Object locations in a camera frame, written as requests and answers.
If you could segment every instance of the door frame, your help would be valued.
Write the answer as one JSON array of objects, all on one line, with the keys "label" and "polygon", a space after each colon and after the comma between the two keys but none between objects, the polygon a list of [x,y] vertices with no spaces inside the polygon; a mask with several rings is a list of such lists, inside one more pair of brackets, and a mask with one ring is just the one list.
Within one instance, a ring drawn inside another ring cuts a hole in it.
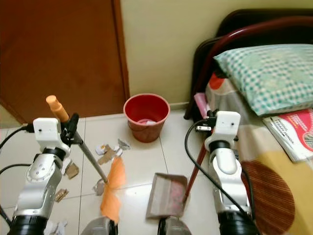
[{"label": "door frame", "polygon": [[[117,41],[117,50],[119,55],[119,63],[120,63],[120,71],[122,76],[123,90],[125,101],[130,97],[129,91],[129,82],[128,82],[128,69],[126,62],[126,50],[124,43],[124,32],[123,32],[123,20],[122,20],[122,10],[121,10],[121,2],[120,0],[111,0],[112,4],[112,12],[113,12],[113,20],[114,20],[114,28],[115,35]],[[10,104],[8,104],[0,94],[0,104],[19,122],[26,123],[24,118],[14,110]]]}]

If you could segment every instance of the red bucket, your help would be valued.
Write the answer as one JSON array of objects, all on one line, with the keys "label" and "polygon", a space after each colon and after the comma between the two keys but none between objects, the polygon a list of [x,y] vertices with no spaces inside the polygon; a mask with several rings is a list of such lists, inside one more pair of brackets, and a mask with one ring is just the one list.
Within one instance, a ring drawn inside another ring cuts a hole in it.
[{"label": "red bucket", "polygon": [[149,143],[159,137],[170,114],[170,105],[157,94],[137,94],[126,101],[124,113],[133,136],[140,142]]}]

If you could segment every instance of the broom handle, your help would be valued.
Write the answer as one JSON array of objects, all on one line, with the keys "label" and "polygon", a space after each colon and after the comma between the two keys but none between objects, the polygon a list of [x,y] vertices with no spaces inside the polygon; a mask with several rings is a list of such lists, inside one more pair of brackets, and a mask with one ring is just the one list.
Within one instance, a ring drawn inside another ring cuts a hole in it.
[{"label": "broom handle", "polygon": [[[67,112],[65,111],[62,104],[58,101],[57,97],[55,95],[49,95],[46,99],[46,102],[50,106],[50,109],[52,113],[61,121],[61,122],[67,122],[69,120],[69,116]],[[96,159],[93,157],[92,153],[88,149],[87,145],[83,141],[83,139],[80,137],[79,133],[76,131],[74,135],[74,142],[78,143],[80,149],[83,151],[85,156],[88,158],[88,160],[91,162],[93,167],[96,169],[96,171],[99,173],[103,181],[107,184],[109,181],[102,171],[101,167],[99,166]]]}]

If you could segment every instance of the orange broom handle grip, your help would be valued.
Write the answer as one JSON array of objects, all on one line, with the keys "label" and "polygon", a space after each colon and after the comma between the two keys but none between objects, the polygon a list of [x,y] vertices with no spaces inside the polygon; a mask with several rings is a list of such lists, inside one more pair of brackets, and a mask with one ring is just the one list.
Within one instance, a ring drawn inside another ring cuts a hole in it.
[{"label": "orange broom handle grip", "polygon": [[55,95],[49,95],[46,99],[46,102],[50,106],[51,111],[53,114],[61,121],[66,122],[69,120],[69,116],[65,111],[62,104],[57,100]]}]

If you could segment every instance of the green checkered pillowcase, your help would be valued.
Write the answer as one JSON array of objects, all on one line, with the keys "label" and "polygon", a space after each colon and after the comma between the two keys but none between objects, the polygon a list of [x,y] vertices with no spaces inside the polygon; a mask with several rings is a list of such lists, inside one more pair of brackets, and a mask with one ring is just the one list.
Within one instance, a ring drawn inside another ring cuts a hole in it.
[{"label": "green checkered pillowcase", "polygon": [[313,106],[313,45],[237,48],[214,58],[257,115]]}]

